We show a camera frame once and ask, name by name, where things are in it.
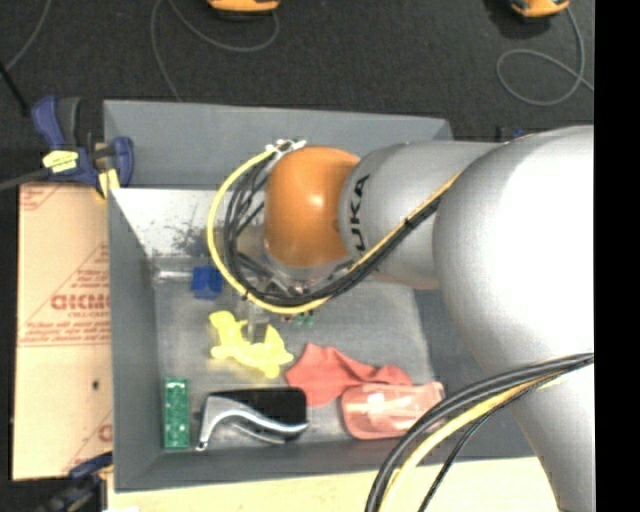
black floor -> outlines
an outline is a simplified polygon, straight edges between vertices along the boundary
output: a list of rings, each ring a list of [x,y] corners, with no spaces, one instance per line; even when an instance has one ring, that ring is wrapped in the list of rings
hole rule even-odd
[[[211,38],[254,46],[274,34],[272,18],[217,19],[205,0],[173,0],[184,19]],[[169,0],[0,3],[0,60],[8,65],[48,12],[28,51],[11,67],[28,102],[47,94],[81,96],[81,133],[101,134],[104,98],[177,101],[158,54],[184,101],[428,115],[447,119],[460,140],[493,141],[500,129],[536,132],[594,122],[594,95],[579,84],[553,106],[506,91],[496,65],[505,52],[548,54],[571,69],[584,63],[594,82],[595,2],[575,1],[571,15],[524,23],[506,0],[282,0],[279,32],[265,49],[238,52],[189,31]],[[529,100],[549,102],[576,78],[548,61],[511,55],[505,80]],[[42,140],[0,81],[0,180],[38,167]],[[16,195],[0,192],[0,480],[10,475],[10,418],[15,337]],[[2,483],[0,511],[30,510],[60,482]]]

blue object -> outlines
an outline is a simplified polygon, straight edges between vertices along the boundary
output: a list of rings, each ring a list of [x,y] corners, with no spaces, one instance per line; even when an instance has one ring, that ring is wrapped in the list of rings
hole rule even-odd
[[[113,452],[106,452],[89,459],[69,471],[69,479],[80,480],[113,464]]]
[[[194,267],[191,291],[196,299],[215,299],[222,292],[222,274],[213,265]]]
[[[31,109],[31,118],[36,131],[43,137],[49,149],[71,150],[78,154],[75,166],[62,172],[48,169],[47,177],[50,181],[77,181],[95,187],[101,191],[100,170],[95,168],[93,158],[87,148],[79,146],[74,134],[76,111],[80,98],[64,98],[60,101],[55,96],[46,96],[38,101]],[[116,172],[121,186],[127,186],[133,175],[133,143],[128,137],[116,137],[110,150],[105,154],[114,155]]]
[[[513,129],[513,138],[519,139],[520,137],[524,137],[527,134],[522,128],[514,128]]]

pink object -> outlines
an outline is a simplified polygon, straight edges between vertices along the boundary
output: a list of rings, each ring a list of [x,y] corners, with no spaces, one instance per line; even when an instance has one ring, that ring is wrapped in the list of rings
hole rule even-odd
[[[301,388],[312,407],[326,405],[350,387],[364,382],[411,385],[397,366],[375,368],[345,356],[333,347],[307,343],[300,360],[285,374],[290,386]]]
[[[437,381],[422,386],[363,384],[344,392],[342,414],[357,439],[399,437],[443,397],[444,387]]]

yellow label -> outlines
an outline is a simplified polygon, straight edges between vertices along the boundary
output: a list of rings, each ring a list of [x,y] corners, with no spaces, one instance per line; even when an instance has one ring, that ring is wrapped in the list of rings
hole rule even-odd
[[[76,166],[78,153],[56,149],[42,159],[43,165],[53,173],[68,171]]]

green object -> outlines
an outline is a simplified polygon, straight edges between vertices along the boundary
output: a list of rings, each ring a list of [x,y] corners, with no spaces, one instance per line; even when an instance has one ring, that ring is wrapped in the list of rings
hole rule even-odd
[[[189,381],[167,378],[164,381],[164,447],[189,448]]]

